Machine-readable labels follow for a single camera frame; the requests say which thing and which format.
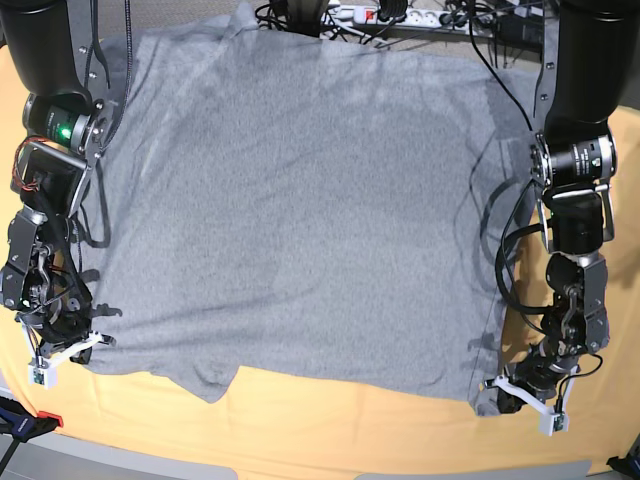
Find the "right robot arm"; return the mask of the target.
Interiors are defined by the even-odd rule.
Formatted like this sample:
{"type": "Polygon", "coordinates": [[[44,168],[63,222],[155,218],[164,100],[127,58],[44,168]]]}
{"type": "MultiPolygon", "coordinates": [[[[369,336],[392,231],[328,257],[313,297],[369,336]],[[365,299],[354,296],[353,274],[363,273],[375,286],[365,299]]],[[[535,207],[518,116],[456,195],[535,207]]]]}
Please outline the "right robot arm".
{"type": "Polygon", "coordinates": [[[128,96],[115,93],[95,1],[5,1],[1,44],[28,90],[11,167],[21,209],[8,229],[1,303],[23,327],[32,362],[87,364],[112,338],[92,327],[78,214],[128,96]]]}

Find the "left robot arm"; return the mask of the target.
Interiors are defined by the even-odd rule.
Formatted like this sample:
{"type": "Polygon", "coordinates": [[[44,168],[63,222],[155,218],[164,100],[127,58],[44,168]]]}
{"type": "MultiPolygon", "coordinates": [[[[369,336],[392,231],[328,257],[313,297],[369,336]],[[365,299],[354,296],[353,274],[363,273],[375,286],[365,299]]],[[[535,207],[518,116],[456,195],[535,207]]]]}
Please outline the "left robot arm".
{"type": "Polygon", "coordinates": [[[542,66],[536,83],[526,191],[536,198],[535,225],[505,231],[495,273],[509,271],[507,257],[523,237],[539,233],[549,253],[547,306],[506,303],[539,316],[541,340],[526,357],[486,382],[503,414],[531,406],[554,430],[565,408],[580,359],[598,356],[609,341],[605,307],[608,270],[601,247],[615,235],[610,182],[617,151],[608,120],[620,103],[639,34],[635,1],[549,1],[545,5],[542,66]]]}

